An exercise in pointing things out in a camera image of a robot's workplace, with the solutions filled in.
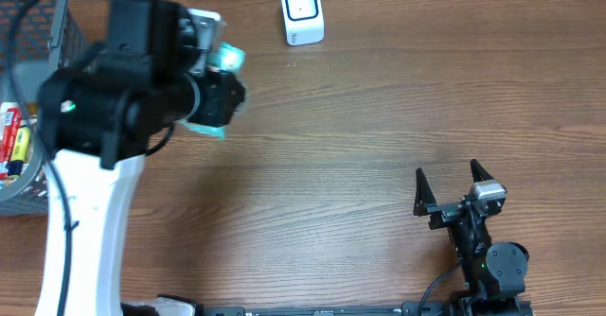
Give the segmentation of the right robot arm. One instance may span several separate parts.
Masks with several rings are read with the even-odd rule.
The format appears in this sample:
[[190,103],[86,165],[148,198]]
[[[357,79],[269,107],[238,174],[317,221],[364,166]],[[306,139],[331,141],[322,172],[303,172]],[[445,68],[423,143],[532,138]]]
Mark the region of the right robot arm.
[[[469,193],[446,204],[437,203],[424,171],[416,170],[413,214],[429,217],[432,230],[448,230],[457,262],[431,283],[418,302],[405,302],[402,308],[418,315],[531,315],[531,304],[519,300],[526,291],[529,253],[516,242],[494,243],[487,227],[487,219],[502,212],[508,191],[477,160],[470,161],[470,168]],[[462,271],[466,288],[453,292],[447,301],[431,303],[436,286],[456,270]]]

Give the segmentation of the teal Kleenex tissue pack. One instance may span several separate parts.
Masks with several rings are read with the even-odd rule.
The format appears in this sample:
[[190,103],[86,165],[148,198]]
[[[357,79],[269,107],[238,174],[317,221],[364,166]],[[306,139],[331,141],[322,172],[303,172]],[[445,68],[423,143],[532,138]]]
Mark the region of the teal Kleenex tissue pack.
[[[207,62],[210,67],[215,67],[219,70],[226,70],[234,74],[238,74],[240,72],[244,65],[244,61],[245,53],[241,49],[227,43],[221,43],[221,46],[216,51],[212,51],[207,57]],[[215,137],[220,141],[225,139],[224,127],[203,126],[186,122],[185,120],[182,120],[181,124],[191,132]]]

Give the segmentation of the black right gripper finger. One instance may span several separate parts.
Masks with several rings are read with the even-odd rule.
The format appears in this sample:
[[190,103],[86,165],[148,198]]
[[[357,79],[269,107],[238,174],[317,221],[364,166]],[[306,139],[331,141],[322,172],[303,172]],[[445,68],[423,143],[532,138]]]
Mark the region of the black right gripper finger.
[[476,159],[470,161],[472,178],[475,183],[493,180],[493,177],[480,165]]
[[417,217],[427,216],[437,205],[436,198],[421,167],[416,170],[416,196],[413,213]]

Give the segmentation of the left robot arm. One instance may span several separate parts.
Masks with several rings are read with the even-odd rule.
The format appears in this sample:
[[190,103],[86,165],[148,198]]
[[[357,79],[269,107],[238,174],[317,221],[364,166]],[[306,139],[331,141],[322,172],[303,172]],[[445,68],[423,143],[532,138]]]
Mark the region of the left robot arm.
[[185,121],[221,128],[245,100],[233,70],[211,62],[223,19],[166,0],[112,0],[108,35],[54,72],[38,95],[49,159],[40,315],[200,315],[169,294],[120,298],[128,215],[150,138]]

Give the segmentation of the red snack stick packet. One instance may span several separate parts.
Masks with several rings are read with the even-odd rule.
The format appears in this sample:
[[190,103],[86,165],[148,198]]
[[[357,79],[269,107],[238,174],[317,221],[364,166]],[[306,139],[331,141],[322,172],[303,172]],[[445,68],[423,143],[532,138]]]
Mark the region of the red snack stick packet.
[[17,132],[21,126],[22,114],[15,102],[1,104],[1,179],[8,177],[9,161]]

